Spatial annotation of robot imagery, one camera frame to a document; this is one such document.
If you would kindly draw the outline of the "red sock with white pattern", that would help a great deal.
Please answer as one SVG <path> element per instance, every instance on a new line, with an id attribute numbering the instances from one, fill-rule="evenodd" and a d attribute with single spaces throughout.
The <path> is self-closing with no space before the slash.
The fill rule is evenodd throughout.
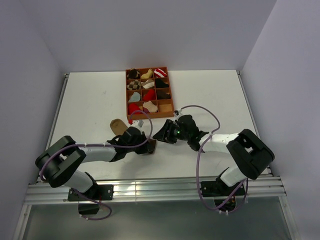
<path id="1" fill-rule="evenodd" d="M 140 107 L 136 103 L 130 103 L 127 106 L 129 115 L 139 115 L 142 114 Z"/>

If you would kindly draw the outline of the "beige maroon striped sock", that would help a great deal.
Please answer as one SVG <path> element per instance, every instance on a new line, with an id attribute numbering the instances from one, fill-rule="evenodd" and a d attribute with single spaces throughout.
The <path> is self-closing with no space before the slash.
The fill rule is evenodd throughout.
<path id="1" fill-rule="evenodd" d="M 142 104 L 142 109 L 145 113 L 157 113 L 158 107 L 151 100 Z"/>

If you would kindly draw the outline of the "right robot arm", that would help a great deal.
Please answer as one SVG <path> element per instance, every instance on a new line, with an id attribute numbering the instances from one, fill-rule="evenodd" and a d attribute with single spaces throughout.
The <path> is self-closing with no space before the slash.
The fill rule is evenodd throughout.
<path id="1" fill-rule="evenodd" d="M 189 114 L 174 121 L 166 120 L 152 138 L 168 144 L 186 141 L 196 152 L 230 154 L 235 164 L 215 180 L 216 189 L 222 195 L 229 194 L 244 179 L 257 179 L 275 159 L 272 150 L 250 129 L 233 134 L 213 134 L 200 130 Z"/>

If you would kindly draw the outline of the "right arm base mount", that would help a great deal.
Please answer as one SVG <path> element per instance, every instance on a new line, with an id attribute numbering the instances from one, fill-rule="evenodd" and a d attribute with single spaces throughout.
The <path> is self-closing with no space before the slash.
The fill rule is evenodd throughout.
<path id="1" fill-rule="evenodd" d="M 200 190 L 201 195 L 206 197 L 228 197 L 235 188 L 240 184 L 237 182 L 236 185 L 227 186 L 223 181 L 201 181 Z"/>

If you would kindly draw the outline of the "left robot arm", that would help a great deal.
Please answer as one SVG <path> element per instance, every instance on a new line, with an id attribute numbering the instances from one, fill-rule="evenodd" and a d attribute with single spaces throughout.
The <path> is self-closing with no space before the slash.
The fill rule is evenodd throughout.
<path id="1" fill-rule="evenodd" d="M 40 170 L 41 179 L 52 188 L 64 185 L 73 192 L 78 191 L 86 200 L 91 200 L 103 195 L 103 191 L 88 172 L 78 170 L 82 163 L 114 163 L 129 153 L 150 155 L 155 149 L 155 140 L 148 139 L 143 131 L 131 126 L 105 143 L 80 144 L 65 135 L 38 156 L 35 165 Z"/>

